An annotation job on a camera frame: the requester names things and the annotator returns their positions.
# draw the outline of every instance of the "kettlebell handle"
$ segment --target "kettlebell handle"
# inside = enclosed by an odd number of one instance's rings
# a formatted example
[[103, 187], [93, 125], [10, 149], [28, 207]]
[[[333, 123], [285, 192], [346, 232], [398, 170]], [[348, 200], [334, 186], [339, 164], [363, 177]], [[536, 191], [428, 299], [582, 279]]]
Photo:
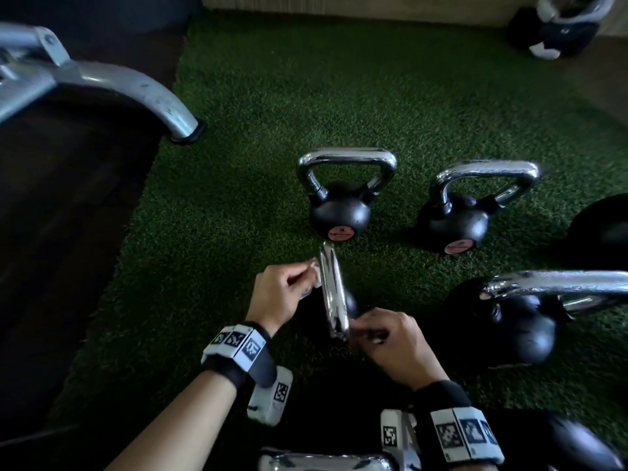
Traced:
[[[486, 280], [482, 285], [480, 299], [504, 300], [516, 296], [546, 294], [604, 297], [628, 294], [628, 271], [526, 270], [510, 272]], [[589, 302], [590, 306], [593, 305], [591, 300], [585, 302]]]
[[516, 200], [538, 181], [541, 169], [534, 162], [523, 160], [465, 160], [448, 166], [434, 177], [429, 187], [432, 205], [442, 208], [445, 215], [451, 211], [449, 184], [461, 178], [514, 177], [513, 184], [492, 195], [499, 206]]
[[308, 196], [316, 196], [320, 201], [327, 198], [327, 189], [314, 176], [315, 165], [377, 165], [380, 170], [365, 188], [372, 195], [377, 195], [392, 179], [397, 170], [397, 158], [388, 150], [373, 148], [326, 148], [305, 154], [299, 159], [296, 175]]
[[340, 264], [333, 246], [327, 243], [320, 246], [318, 265], [329, 333], [333, 339], [346, 341], [349, 338], [349, 310]]

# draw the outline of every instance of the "green turf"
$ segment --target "green turf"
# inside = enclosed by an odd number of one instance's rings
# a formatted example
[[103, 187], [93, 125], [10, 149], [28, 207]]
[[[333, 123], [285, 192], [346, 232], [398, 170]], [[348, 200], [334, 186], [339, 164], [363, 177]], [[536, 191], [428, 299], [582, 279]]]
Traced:
[[[111, 459], [185, 387], [220, 327], [244, 317], [255, 274], [316, 253], [320, 239], [294, 175], [311, 149], [373, 146], [399, 160], [367, 232], [337, 247], [362, 308], [422, 318], [469, 277], [556, 267], [543, 248], [578, 210], [628, 184], [628, 132], [561, 72], [514, 51], [495, 30], [233, 14], [193, 23], [175, 90], [207, 120], [207, 133], [188, 148], [164, 143], [153, 165], [115, 277], [55, 406], [53, 422], [81, 425], [57, 458]], [[443, 258], [400, 241], [432, 175], [473, 158], [530, 159], [549, 173], [494, 219], [480, 250]], [[317, 171], [323, 180], [371, 173]], [[491, 188], [459, 185], [476, 195]], [[566, 412], [628, 452], [625, 312], [562, 330], [544, 365], [467, 377], [464, 385], [481, 406]], [[295, 400], [337, 364], [361, 366], [348, 353], [315, 347], [294, 325], [272, 349], [294, 371]], [[370, 391], [362, 397], [375, 408], [395, 401]], [[245, 400], [215, 461], [236, 449], [236, 429], [249, 438], [262, 433], [245, 420]], [[289, 407], [287, 423], [297, 417]]]

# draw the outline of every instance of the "person's right hand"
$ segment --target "person's right hand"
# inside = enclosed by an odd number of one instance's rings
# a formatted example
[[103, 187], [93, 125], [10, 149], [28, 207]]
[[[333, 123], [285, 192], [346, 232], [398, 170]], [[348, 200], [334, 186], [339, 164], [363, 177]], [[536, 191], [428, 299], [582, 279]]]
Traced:
[[[373, 335], [388, 333], [382, 343]], [[413, 391], [449, 380], [413, 317], [375, 308], [350, 322], [350, 339], [396, 382]]]

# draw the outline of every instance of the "wall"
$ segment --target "wall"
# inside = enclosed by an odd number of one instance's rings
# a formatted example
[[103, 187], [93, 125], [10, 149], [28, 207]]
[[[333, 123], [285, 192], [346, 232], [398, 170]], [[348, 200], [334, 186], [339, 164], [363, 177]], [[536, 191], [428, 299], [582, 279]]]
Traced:
[[[203, 0], [211, 9], [309, 13], [433, 23], [505, 26], [536, 0]], [[628, 0], [617, 0], [602, 33], [628, 36]]]

